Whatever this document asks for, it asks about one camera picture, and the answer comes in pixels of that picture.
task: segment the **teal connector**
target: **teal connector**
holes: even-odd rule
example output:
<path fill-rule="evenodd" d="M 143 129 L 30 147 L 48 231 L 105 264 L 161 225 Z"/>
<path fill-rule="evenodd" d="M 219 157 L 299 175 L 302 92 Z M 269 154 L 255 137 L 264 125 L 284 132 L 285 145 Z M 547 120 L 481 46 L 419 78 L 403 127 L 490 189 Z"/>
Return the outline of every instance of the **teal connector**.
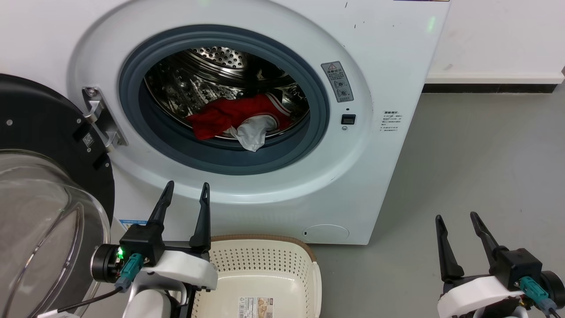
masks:
<path fill-rule="evenodd" d="M 144 264 L 144 257 L 139 253 L 134 253 L 129 257 L 120 271 L 120 278 L 114 283 L 114 287 L 121 287 L 120 292 L 125 293 L 132 285 L 133 279 L 139 274 Z"/>
<path fill-rule="evenodd" d="M 520 289 L 527 297 L 534 301 L 536 307 L 539 308 L 546 316 L 549 316 L 550 313 L 556 314 L 555 310 L 557 309 L 557 305 L 549 298 L 547 291 L 533 280 L 532 277 L 522 277 L 520 279 Z"/>

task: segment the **blue sticker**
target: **blue sticker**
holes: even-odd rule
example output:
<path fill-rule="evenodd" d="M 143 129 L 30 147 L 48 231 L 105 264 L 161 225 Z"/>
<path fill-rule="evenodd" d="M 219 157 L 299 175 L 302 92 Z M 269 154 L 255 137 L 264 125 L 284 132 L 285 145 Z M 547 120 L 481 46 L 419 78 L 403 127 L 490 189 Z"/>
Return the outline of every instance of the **blue sticker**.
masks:
<path fill-rule="evenodd" d="M 124 229 L 127 231 L 129 229 L 129 227 L 132 226 L 132 224 L 146 225 L 147 221 L 143 221 L 143 220 L 120 220 L 120 223 L 124 227 Z"/>

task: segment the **laundry basket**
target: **laundry basket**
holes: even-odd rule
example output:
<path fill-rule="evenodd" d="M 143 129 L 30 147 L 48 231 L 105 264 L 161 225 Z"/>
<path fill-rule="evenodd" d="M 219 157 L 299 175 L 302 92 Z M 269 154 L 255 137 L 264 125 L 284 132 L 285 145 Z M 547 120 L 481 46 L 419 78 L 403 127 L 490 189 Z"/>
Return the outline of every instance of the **laundry basket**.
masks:
<path fill-rule="evenodd" d="M 318 318 L 321 275 L 312 250 L 274 235 L 212 238 L 218 288 L 200 292 L 193 318 Z"/>

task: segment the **barcode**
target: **barcode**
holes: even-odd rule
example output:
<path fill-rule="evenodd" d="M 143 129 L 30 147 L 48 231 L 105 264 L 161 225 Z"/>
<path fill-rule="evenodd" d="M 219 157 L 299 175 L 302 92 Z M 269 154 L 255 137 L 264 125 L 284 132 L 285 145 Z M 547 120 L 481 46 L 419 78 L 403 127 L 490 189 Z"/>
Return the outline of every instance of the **barcode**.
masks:
<path fill-rule="evenodd" d="M 244 316 L 245 314 L 245 305 L 244 304 L 240 304 L 240 309 L 237 312 L 237 318 L 245 318 Z"/>

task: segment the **screw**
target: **screw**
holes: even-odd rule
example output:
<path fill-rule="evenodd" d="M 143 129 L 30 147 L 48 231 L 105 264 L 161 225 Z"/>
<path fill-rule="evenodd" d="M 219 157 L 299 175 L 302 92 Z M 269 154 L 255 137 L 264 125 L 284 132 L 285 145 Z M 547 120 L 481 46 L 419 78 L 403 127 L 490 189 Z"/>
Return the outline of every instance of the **screw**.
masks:
<path fill-rule="evenodd" d="M 96 94 L 98 94 L 98 91 L 95 88 L 87 88 L 86 94 L 90 97 L 94 97 L 96 96 Z"/>

